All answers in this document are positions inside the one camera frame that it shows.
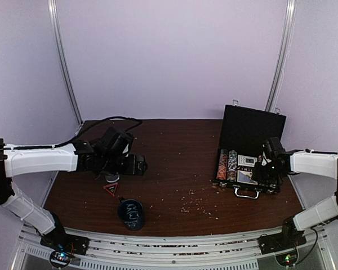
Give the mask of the clear acrylic dealer button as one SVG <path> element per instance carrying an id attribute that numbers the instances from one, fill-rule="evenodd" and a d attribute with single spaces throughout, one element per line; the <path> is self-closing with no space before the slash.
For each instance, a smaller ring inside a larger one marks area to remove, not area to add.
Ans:
<path id="1" fill-rule="evenodd" d="M 111 174 L 108 174 L 105 176 L 105 180 L 108 182 L 108 183 L 116 183 L 118 182 L 120 179 L 120 175 L 116 174 L 116 175 L 111 175 Z"/>

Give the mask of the triangular all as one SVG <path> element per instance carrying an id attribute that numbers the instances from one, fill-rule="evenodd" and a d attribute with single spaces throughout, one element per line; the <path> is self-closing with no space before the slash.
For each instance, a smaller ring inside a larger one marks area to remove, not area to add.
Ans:
<path id="1" fill-rule="evenodd" d="M 115 196 L 115 193 L 118 188 L 118 183 L 111 183 L 103 187 L 104 190 L 106 190 L 109 194 L 111 194 L 113 197 Z"/>

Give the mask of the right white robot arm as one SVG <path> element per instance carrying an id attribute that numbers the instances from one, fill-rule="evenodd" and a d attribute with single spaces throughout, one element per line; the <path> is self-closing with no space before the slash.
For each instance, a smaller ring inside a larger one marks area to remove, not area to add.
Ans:
<path id="1" fill-rule="evenodd" d="M 280 139 L 273 137 L 263 143 L 262 161 L 255 164 L 252 176 L 268 186 L 284 176 L 300 173 L 334 179 L 337 190 L 315 206 L 285 219 L 280 233 L 261 236 L 259 243 L 265 249 L 293 248 L 301 242 L 305 230 L 338 219 L 338 152 L 286 151 Z"/>

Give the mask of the yellow blue card deck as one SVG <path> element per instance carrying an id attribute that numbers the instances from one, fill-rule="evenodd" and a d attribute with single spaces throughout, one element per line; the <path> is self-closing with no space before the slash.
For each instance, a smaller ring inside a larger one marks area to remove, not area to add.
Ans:
<path id="1" fill-rule="evenodd" d="M 237 182 L 244 183 L 248 185 L 256 185 L 257 182 L 252 179 L 251 171 L 239 170 L 237 171 Z"/>

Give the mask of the orange black chip stack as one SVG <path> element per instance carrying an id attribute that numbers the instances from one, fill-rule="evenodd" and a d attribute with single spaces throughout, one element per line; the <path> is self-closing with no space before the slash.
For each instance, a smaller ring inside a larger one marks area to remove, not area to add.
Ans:
<path id="1" fill-rule="evenodd" d="M 226 149 L 221 149 L 217 167 L 217 175 L 216 175 L 217 179 L 224 181 L 226 180 L 227 165 L 228 165 L 228 151 Z"/>

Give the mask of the white card deck box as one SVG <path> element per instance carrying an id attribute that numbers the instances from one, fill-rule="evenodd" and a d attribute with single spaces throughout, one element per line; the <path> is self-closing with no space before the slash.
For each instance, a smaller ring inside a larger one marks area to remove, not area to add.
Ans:
<path id="1" fill-rule="evenodd" d="M 254 167 L 257 162 L 256 157 L 238 155 L 238 165 L 244 167 Z"/>

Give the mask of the black poker chip case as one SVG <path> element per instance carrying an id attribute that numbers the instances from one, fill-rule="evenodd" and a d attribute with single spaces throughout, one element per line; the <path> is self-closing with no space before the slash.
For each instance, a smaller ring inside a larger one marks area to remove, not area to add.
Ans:
<path id="1" fill-rule="evenodd" d="M 238 155 L 255 157 L 257 161 L 261 161 L 262 144 L 272 137 L 278 137 L 281 140 L 285 123 L 286 116 L 281 114 L 226 105 L 217 148 L 217 167 L 221 149 L 226 149 L 228 152 L 235 150 L 237 152 L 237 171 L 244 170 L 253 173 L 254 167 L 238 165 Z M 260 194 L 277 194 L 281 191 L 281 187 L 267 187 L 258 183 L 239 183 L 237 177 L 235 181 L 219 180 L 216 175 L 217 169 L 212 184 L 221 188 L 232 188 L 238 197 L 250 198 L 239 191 L 254 192 L 253 199 L 257 199 Z"/>

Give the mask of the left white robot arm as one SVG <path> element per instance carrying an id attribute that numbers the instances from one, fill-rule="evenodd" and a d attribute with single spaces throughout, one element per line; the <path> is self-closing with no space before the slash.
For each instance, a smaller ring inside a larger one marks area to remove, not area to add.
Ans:
<path id="1" fill-rule="evenodd" d="M 54 171 L 93 172 L 114 182 L 121 175 L 142 176 L 148 165 L 144 156 L 130 153 L 133 142 L 133 135 L 112 127 L 100 138 L 59 145 L 17 146 L 0 138 L 0 206 L 30 223 L 55 248 L 64 250 L 70 238 L 59 217 L 34 203 L 13 177 Z"/>

